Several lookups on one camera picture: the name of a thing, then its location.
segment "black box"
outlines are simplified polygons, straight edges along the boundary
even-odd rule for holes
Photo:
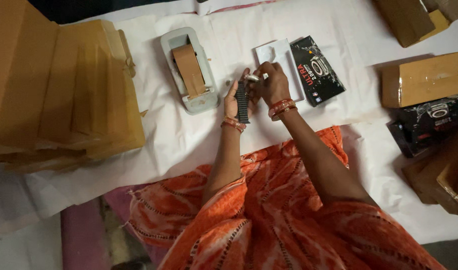
[[[388,126],[408,158],[441,143],[458,131],[458,95],[398,108],[398,120]]]
[[[316,107],[346,90],[310,36],[291,44],[291,50],[310,105]]]

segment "woman's right hand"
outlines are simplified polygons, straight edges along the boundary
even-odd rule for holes
[[[267,73],[268,78],[264,80],[262,85],[258,85],[257,88],[259,88],[259,94],[262,96],[265,103],[271,107],[279,101],[289,100],[289,82],[287,81],[287,77],[281,65],[279,65],[279,63],[271,64],[269,62],[264,62],[254,72],[258,77],[262,77],[264,73]]]

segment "white plastic tray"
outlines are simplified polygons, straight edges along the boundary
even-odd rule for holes
[[[257,47],[256,54],[259,64],[268,61],[270,63],[277,62],[281,65],[289,81],[289,92],[293,101],[298,103],[306,100],[304,88],[299,79],[296,62],[294,61],[287,39],[274,41]]]

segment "orange clothing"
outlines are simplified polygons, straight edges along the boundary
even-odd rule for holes
[[[339,128],[317,134],[347,165]],[[136,235],[170,248],[159,269],[444,269],[381,209],[322,206],[292,140],[243,155],[241,169],[202,208],[210,165],[132,193]]]

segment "hand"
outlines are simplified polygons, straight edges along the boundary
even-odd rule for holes
[[[258,92],[260,92],[265,103],[271,107],[279,101],[289,100],[289,82],[281,65],[279,63],[264,62],[254,72],[258,77],[261,77],[264,73],[267,73],[269,77],[264,80],[262,85],[255,84],[255,87],[258,88]]]
[[[250,72],[250,69],[246,68],[244,72],[242,73],[240,80],[244,80],[244,77],[247,74],[249,74],[249,72]],[[238,88],[238,81],[236,80],[232,83],[232,86],[229,89],[229,92],[227,93],[226,98],[224,98],[224,113],[226,116],[232,119],[237,119],[236,115],[237,115],[238,107],[237,107],[237,99],[235,98],[237,88]],[[251,91],[249,93],[249,104],[247,107],[247,113],[249,117],[254,113],[256,109],[255,105],[257,104],[257,101],[259,101],[259,98],[260,98],[260,96],[256,95],[255,93],[256,93],[255,91]]]

